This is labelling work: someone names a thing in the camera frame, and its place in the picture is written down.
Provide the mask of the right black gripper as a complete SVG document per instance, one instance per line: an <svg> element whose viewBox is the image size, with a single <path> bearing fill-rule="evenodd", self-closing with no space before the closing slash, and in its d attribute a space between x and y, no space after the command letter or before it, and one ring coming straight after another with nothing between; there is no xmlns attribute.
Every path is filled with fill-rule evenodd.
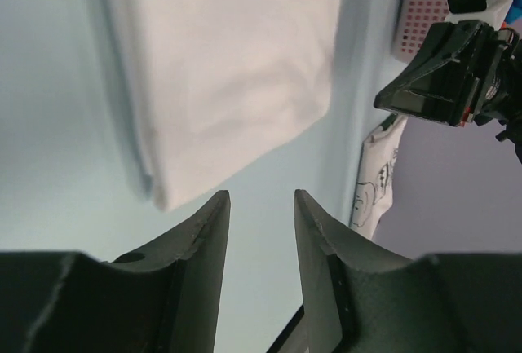
<svg viewBox="0 0 522 353"><path fill-rule="evenodd" d="M521 161L520 34L514 29L498 32L503 51L489 70L481 107L480 56L463 53L494 32L480 20L433 24L405 70L377 93L374 107L453 127L497 121L503 130L496 140L513 143Z"/></svg>

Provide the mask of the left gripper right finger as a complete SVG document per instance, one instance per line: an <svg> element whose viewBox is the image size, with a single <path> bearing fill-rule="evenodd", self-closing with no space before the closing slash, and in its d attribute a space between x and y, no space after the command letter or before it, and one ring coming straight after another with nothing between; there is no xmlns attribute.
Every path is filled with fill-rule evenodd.
<svg viewBox="0 0 522 353"><path fill-rule="evenodd" d="M409 262L339 222L305 190L294 192L294 230L310 352L342 352L361 327L349 270L394 270Z"/></svg>

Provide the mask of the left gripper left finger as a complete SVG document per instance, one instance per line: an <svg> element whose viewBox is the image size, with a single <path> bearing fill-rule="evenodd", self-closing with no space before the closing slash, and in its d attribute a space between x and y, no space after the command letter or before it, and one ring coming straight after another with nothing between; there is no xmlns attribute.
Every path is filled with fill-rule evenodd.
<svg viewBox="0 0 522 353"><path fill-rule="evenodd" d="M228 245L231 200L216 192L185 221L119 256L125 271L167 273L155 352L212 352Z"/></svg>

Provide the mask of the white robot print t-shirt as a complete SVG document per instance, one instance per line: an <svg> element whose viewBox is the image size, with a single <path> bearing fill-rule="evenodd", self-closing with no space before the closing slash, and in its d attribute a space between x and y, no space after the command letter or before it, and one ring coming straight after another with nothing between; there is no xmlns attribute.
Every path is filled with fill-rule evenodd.
<svg viewBox="0 0 522 353"><path fill-rule="evenodd" d="M330 106L341 0L106 0L156 207L171 211Z"/></svg>

